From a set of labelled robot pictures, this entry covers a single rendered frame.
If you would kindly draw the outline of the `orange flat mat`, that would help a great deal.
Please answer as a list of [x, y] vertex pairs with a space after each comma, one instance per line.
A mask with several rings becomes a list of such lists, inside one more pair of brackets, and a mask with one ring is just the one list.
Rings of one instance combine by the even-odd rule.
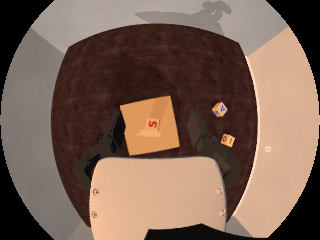
[[[180, 147], [170, 96], [120, 106], [129, 155]], [[146, 130], [147, 117], [159, 118], [159, 130]]]

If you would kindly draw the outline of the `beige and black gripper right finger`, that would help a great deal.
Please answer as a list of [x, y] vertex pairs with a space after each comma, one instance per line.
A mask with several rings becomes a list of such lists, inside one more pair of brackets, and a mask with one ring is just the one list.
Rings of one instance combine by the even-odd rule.
[[[197, 108], [191, 110], [188, 121], [188, 130], [194, 150], [198, 150], [197, 156], [214, 158], [224, 170], [224, 184], [226, 193], [235, 183], [243, 168], [242, 165], [231, 156], [229, 149], [218, 143], [214, 135], [210, 135], [204, 119]], [[207, 128], [207, 129], [206, 129]], [[214, 156], [213, 156], [214, 155]]]

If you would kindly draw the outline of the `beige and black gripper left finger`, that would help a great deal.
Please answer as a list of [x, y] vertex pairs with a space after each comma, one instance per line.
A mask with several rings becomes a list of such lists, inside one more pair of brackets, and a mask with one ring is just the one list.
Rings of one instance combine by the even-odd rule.
[[[110, 123], [109, 123], [110, 122]], [[91, 171], [99, 160], [107, 157], [117, 157], [116, 151], [122, 146], [126, 124], [120, 109], [115, 109], [109, 120], [104, 136], [96, 140], [96, 144], [84, 152], [83, 158], [73, 168], [73, 174], [90, 195]]]

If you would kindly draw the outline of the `orange letter block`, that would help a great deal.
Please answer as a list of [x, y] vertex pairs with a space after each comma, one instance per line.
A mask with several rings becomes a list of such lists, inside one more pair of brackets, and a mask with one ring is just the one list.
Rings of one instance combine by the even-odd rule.
[[212, 111], [216, 114], [217, 117], [223, 116], [226, 111], [227, 108], [225, 107], [225, 105], [223, 104], [223, 102], [217, 103], [214, 108], [212, 109]]
[[224, 134], [221, 143], [232, 147], [234, 139], [235, 138], [232, 137], [231, 135]]
[[146, 130], [158, 131], [159, 130], [160, 119], [158, 118], [147, 118]]

